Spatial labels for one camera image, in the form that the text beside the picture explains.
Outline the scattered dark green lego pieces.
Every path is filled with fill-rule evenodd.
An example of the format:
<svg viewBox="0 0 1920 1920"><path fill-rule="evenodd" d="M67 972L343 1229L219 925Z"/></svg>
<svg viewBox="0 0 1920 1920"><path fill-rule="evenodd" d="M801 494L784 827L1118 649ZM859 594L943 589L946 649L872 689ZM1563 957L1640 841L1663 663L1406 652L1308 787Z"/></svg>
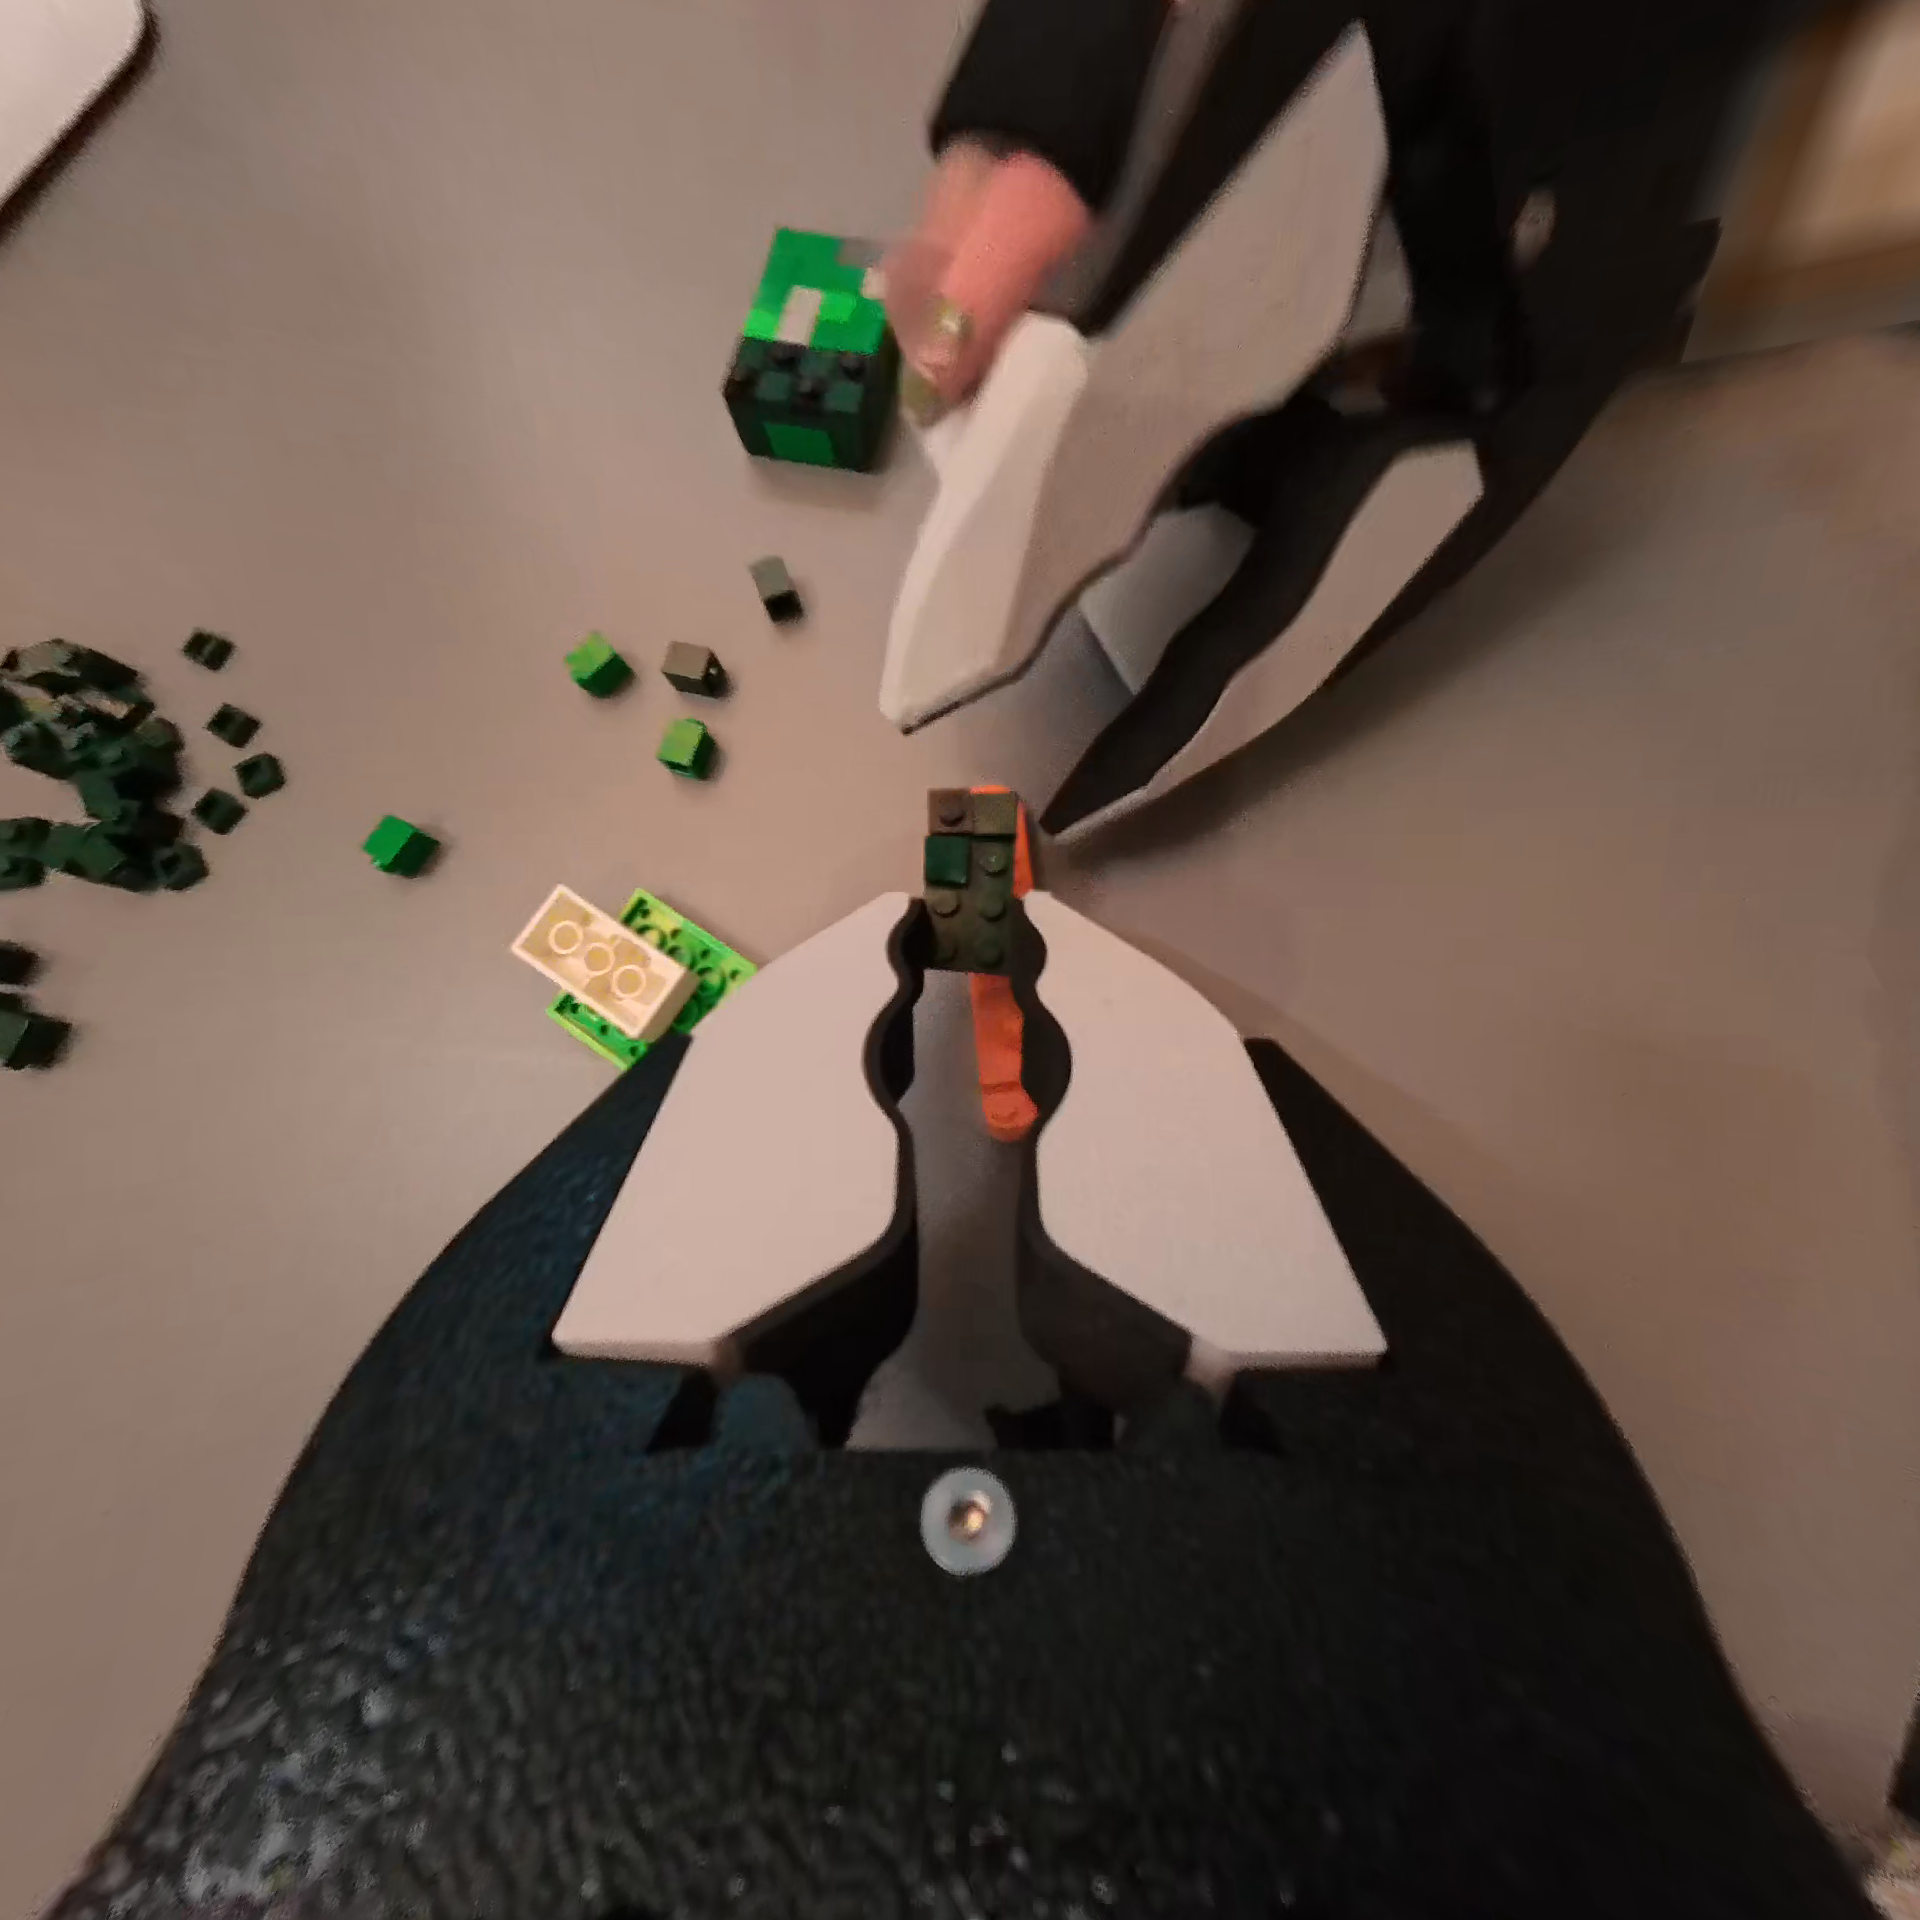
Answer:
<svg viewBox="0 0 1920 1920"><path fill-rule="evenodd" d="M205 736L235 752L228 780L191 793L187 732L133 663L61 636L9 649L3 763L53 780L76 817L3 817L3 896L52 878L135 896L193 888L210 875L202 839L283 793L257 732L249 711L215 706Z"/></svg>

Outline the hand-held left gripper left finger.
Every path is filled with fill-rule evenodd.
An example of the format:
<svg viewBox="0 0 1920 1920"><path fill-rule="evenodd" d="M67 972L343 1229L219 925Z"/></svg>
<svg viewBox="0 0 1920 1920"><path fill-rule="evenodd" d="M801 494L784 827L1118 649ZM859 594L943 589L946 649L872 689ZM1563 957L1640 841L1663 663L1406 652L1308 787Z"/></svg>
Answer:
<svg viewBox="0 0 1920 1920"><path fill-rule="evenodd" d="M878 895L690 1035L559 1310L567 1358L768 1371L914 1221L918 918Z"/></svg>

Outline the white round-cornered base plate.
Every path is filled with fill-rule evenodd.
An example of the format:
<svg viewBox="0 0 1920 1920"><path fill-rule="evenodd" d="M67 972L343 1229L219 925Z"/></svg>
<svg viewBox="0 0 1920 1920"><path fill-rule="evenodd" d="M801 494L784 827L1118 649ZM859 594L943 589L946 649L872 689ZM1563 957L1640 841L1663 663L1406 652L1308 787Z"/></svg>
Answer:
<svg viewBox="0 0 1920 1920"><path fill-rule="evenodd" d="M3 5L3 207L133 70L146 5Z"/></svg>

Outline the orange brick separator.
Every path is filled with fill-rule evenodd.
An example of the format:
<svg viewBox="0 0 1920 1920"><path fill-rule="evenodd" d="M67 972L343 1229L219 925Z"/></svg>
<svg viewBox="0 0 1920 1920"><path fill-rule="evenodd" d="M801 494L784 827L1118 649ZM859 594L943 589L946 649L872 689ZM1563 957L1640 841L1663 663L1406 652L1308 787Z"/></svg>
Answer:
<svg viewBox="0 0 1920 1920"><path fill-rule="evenodd" d="M989 883L1005 896L1027 896L1039 878L1034 839L1027 805L1002 786L971 786L971 817L985 818L1012 805L1015 827L1012 848L998 848L989 857L985 841L1002 835L993 827L971 831L971 878L963 895L963 931L958 949L971 972L971 1040L975 1040L975 1076L979 1076L979 1113L998 1142L1018 1142L1039 1122L1039 1103L1022 1082L1022 1005L1015 1000L1015 982L1005 977L1002 951L1002 908L985 908L982 895Z"/></svg>

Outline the green lego base, tan brick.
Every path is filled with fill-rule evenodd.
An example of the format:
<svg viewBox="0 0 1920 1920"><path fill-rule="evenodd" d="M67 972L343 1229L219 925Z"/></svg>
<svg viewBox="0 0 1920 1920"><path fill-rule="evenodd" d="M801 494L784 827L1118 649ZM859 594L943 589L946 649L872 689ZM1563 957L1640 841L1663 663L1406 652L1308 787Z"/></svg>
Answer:
<svg viewBox="0 0 1920 1920"><path fill-rule="evenodd" d="M654 1040L690 1035L755 962L650 888L604 913L554 884L512 942L559 994L547 1016L613 1068L633 1068Z"/></svg>

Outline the green pixel lego cube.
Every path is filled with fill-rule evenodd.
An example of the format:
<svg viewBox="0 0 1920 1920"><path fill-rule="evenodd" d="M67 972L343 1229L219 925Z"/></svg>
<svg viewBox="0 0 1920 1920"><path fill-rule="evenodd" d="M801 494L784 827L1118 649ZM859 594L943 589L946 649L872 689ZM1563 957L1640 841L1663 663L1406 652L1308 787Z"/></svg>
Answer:
<svg viewBox="0 0 1920 1920"><path fill-rule="evenodd" d="M896 371L878 247L775 225L721 380L736 446L751 460L872 471Z"/></svg>

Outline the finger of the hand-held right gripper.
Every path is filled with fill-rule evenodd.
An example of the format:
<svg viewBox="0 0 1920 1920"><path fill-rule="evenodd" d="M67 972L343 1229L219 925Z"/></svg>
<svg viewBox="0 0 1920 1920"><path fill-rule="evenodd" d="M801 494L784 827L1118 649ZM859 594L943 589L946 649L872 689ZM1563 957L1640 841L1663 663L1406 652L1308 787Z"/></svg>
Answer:
<svg viewBox="0 0 1920 1920"><path fill-rule="evenodd" d="M1458 437L1342 437L1309 454L1270 527L1196 503L1158 514L1077 612L1127 706L1040 810L1108 827L1255 745L1376 636L1482 498Z"/></svg>
<svg viewBox="0 0 1920 1920"><path fill-rule="evenodd" d="M1040 486L1087 386L1091 342L1022 315L966 407L924 432L936 471L884 626L878 711L900 732L998 688Z"/></svg>

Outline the dark green lego brick stack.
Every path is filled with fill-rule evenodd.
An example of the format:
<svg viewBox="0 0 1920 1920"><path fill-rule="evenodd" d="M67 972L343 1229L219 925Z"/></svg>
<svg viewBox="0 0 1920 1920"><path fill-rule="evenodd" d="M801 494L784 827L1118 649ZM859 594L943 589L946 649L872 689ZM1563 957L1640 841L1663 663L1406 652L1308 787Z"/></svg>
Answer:
<svg viewBox="0 0 1920 1920"><path fill-rule="evenodd" d="M1034 884L1027 806L1012 787L927 787L918 957L931 972L1005 977Z"/></svg>

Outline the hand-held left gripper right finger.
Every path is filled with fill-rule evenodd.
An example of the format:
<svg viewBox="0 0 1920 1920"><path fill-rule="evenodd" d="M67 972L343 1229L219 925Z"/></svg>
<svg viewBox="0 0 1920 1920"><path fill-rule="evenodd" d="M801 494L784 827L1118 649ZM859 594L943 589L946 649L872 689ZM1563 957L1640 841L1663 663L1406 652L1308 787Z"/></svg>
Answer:
<svg viewBox="0 0 1920 1920"><path fill-rule="evenodd" d="M1034 1134L1034 1344L1086 1389L1368 1371L1385 1334L1247 1040L1181 977L1034 888L1065 1087Z"/></svg>

